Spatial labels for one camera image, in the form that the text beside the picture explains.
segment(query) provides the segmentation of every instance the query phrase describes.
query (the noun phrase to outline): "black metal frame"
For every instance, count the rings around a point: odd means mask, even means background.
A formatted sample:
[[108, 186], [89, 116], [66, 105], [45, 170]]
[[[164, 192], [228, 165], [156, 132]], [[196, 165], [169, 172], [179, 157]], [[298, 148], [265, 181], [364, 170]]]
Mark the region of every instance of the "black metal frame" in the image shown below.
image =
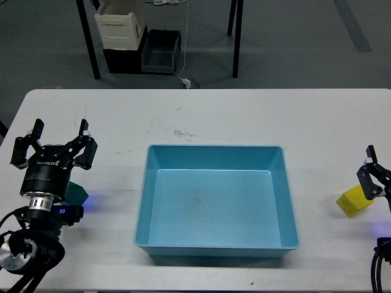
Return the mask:
[[2, 121], [0, 121], [0, 136], [5, 137], [7, 132], [8, 132], [8, 128], [3, 124]]
[[[91, 2], [93, 4], [93, 6], [95, 7], [95, 9], [98, 10], [99, 5], [100, 5], [99, 0], [91, 0]], [[93, 48], [91, 31], [90, 31], [90, 27], [88, 25], [88, 19], [87, 19], [87, 14], [86, 14], [86, 8], [84, 7], [84, 1], [83, 0], [76, 0], [76, 4], [78, 6], [80, 22], [81, 22], [81, 26], [83, 28], [84, 39], [86, 40], [88, 54], [90, 56], [93, 76], [95, 79], [99, 79], [100, 78], [99, 66], [98, 66], [97, 56], [95, 55], [95, 50]]]
[[231, 0], [230, 18], [228, 21], [227, 35], [232, 35], [233, 20], [236, 13], [236, 27], [235, 27], [235, 47], [233, 50], [233, 69], [232, 77], [238, 78], [239, 70], [239, 55], [240, 55], [240, 39], [242, 31], [242, 18], [243, 18], [243, 1], [244, 0]]

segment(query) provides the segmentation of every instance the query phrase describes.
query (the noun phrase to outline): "blue tray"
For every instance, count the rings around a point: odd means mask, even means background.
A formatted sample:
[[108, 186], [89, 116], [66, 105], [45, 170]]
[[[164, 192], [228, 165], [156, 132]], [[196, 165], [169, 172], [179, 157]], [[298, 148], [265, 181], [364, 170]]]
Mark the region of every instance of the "blue tray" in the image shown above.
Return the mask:
[[297, 248], [283, 150], [150, 146], [134, 242], [170, 256], [281, 257]]

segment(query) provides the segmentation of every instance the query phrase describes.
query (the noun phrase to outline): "yellow block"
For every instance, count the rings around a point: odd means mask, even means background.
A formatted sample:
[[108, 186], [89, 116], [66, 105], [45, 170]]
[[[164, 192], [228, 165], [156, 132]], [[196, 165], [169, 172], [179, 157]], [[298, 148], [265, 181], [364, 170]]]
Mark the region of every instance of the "yellow block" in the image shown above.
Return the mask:
[[337, 204], [349, 218], [365, 209], [367, 206], [372, 204], [372, 202], [373, 200], [367, 200], [365, 198], [361, 185], [357, 185], [356, 187], [349, 189], [337, 200]]

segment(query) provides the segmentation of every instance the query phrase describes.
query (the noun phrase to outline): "black cord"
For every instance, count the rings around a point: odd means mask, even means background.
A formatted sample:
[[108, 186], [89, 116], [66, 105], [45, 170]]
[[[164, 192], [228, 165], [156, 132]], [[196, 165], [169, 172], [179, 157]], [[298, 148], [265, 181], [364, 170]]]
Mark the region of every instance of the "black cord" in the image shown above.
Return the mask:
[[382, 293], [381, 286], [381, 266], [383, 259], [390, 261], [391, 255], [391, 242], [387, 241], [386, 243], [376, 247], [375, 255], [373, 256], [371, 263], [371, 283], [373, 293]]
[[10, 213], [8, 213], [7, 215], [5, 215], [4, 218], [2, 218], [2, 220], [0, 221], [0, 228], [2, 226], [2, 224], [4, 224], [4, 222], [12, 215], [21, 215], [22, 213], [26, 212], [27, 210], [29, 209], [28, 206], [23, 206], [22, 208], [18, 208]]
[[15, 212], [15, 211], [12, 211], [12, 212], [10, 212], [9, 214], [7, 214], [4, 218], [2, 218], [2, 220], [0, 221], [0, 228], [1, 228], [2, 224], [4, 224], [4, 222], [5, 222], [10, 216], [13, 215], [14, 212]]

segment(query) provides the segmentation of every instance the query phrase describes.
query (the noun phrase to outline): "table surface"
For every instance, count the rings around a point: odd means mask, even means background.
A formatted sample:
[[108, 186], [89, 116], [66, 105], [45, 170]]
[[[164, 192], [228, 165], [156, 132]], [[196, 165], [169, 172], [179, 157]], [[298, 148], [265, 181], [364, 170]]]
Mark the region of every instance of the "table surface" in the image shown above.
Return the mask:
[[[0, 147], [0, 214], [28, 204], [24, 170], [9, 164], [15, 138], [41, 118], [42, 145], [65, 144], [86, 118], [98, 150], [71, 180], [90, 197], [80, 223], [62, 228], [65, 258], [39, 289], [370, 291], [376, 238], [391, 236], [387, 201], [351, 219], [335, 201], [358, 185], [369, 144], [391, 168], [390, 108], [380, 89], [34, 90]], [[282, 146], [301, 246], [278, 259], [150, 257], [133, 237], [147, 147], [160, 143]], [[18, 279], [2, 270], [0, 288]]]

